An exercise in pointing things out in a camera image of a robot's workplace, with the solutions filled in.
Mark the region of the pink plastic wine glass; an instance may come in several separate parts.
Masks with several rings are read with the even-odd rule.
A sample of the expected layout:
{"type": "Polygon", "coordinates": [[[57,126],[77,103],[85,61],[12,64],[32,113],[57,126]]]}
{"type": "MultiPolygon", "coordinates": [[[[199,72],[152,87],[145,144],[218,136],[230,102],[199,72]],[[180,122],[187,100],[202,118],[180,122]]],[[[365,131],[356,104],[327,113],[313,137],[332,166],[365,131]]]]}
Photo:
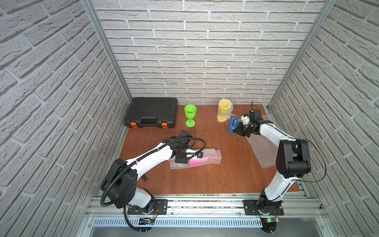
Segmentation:
{"type": "Polygon", "coordinates": [[[204,157],[202,159],[191,159],[191,160],[189,160],[188,165],[189,165],[189,167],[205,166],[205,165],[210,164],[211,161],[212,161],[212,159],[206,158],[206,157],[204,157]]]}

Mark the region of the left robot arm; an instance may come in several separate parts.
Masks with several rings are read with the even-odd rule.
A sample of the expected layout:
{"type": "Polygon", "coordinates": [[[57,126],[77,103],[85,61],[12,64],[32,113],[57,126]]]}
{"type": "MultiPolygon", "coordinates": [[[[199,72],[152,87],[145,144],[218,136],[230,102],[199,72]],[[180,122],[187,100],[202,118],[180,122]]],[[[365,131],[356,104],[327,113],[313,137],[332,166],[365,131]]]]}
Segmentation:
{"type": "Polygon", "coordinates": [[[145,189],[137,187],[138,180],[177,153],[184,155],[184,158],[190,158],[193,155],[193,151],[188,151],[191,140],[193,140],[192,137],[170,137],[133,159],[115,160],[101,184],[103,193],[100,205],[102,207],[114,205],[116,208],[133,205],[144,208],[147,213],[151,212],[155,198],[145,189]]]}

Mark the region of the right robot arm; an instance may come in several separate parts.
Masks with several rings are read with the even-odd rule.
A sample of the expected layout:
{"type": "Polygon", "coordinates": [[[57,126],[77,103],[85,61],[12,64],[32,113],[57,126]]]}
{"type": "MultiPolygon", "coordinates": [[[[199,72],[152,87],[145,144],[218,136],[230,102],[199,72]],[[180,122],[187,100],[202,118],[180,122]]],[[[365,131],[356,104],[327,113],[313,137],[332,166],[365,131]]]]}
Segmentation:
{"type": "Polygon", "coordinates": [[[308,141],[288,135],[271,122],[256,121],[247,125],[239,122],[234,133],[246,137],[252,133],[265,136],[278,148],[277,172],[261,192],[258,204],[280,204],[289,188],[311,171],[308,141]]]}

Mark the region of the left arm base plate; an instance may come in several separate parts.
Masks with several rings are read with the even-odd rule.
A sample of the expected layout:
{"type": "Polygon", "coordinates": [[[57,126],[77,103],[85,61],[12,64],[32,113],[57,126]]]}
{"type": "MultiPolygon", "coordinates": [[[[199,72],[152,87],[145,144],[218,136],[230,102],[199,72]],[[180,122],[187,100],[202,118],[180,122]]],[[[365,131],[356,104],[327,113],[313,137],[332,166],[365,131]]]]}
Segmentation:
{"type": "Polygon", "coordinates": [[[128,215],[165,215],[167,213],[167,199],[152,199],[146,207],[130,205],[127,211],[128,215]]]}

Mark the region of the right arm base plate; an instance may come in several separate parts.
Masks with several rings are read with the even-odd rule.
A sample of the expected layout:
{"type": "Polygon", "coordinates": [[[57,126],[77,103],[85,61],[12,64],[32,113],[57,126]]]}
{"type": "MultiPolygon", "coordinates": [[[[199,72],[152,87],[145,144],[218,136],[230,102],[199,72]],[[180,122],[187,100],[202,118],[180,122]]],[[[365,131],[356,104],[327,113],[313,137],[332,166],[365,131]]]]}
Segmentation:
{"type": "Polygon", "coordinates": [[[243,200],[243,207],[245,215],[284,215],[282,201],[259,201],[257,199],[245,199],[243,200]]]}

